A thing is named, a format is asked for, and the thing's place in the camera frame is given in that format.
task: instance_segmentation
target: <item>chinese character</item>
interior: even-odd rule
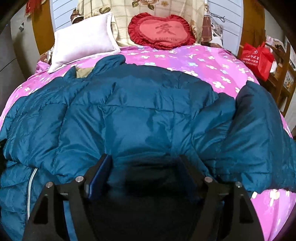
[[[165,24],[163,24],[163,25],[160,25],[160,26],[158,26],[158,27],[155,27],[155,29],[160,29],[160,31],[158,31],[158,32],[156,32],[157,34],[160,34],[160,33],[168,33],[168,34],[173,34],[173,35],[175,35],[173,32],[171,32],[170,30],[169,30],[169,28],[171,28],[172,26],[171,25],[169,25],[169,24],[167,24],[167,23],[165,23]]]

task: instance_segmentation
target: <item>red ruffled trim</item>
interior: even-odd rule
[[[188,36],[186,39],[176,44],[171,44],[170,46],[163,45],[157,41],[154,41],[148,38],[146,35],[143,35],[142,32],[140,31],[141,23],[148,19],[155,19],[155,20],[162,20],[162,21],[166,19],[166,21],[175,20],[177,22],[180,22],[183,25],[184,30]],[[143,45],[143,46],[150,46],[152,48],[160,49],[160,50],[171,50],[173,48],[177,48],[184,45],[193,45],[195,43],[195,37],[193,33],[190,31],[190,25],[184,18],[177,15],[170,15],[167,18],[161,18],[161,17],[152,16],[147,12],[140,13],[131,19],[131,22],[128,25],[128,34],[130,36],[130,39],[134,43]]]

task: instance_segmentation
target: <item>pink cloth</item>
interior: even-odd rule
[[[258,83],[253,73],[240,60],[221,48],[183,46],[173,50],[156,50],[138,46],[122,48],[121,54],[126,57],[128,64],[160,66],[199,77],[211,84],[216,92],[225,92],[234,98],[247,80]],[[0,127],[8,110],[18,98],[33,93],[55,77],[63,76],[72,66],[92,67],[103,57],[77,61],[53,74],[47,73],[49,65],[39,62],[36,73],[11,94],[0,117]],[[282,122],[283,128],[292,137],[283,117]],[[266,190],[261,194],[255,193],[251,200],[265,240],[273,240],[290,215],[296,202],[296,194],[285,190]]]

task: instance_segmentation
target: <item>red shopping bag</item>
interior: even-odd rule
[[[266,81],[274,61],[274,56],[265,48],[265,42],[255,48],[252,45],[245,44],[240,60],[253,72],[253,74]]]

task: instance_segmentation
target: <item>red heart-shaped pillow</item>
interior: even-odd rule
[[[170,50],[195,43],[189,24],[177,15],[161,18],[140,13],[131,19],[128,34],[134,43],[156,49]]]

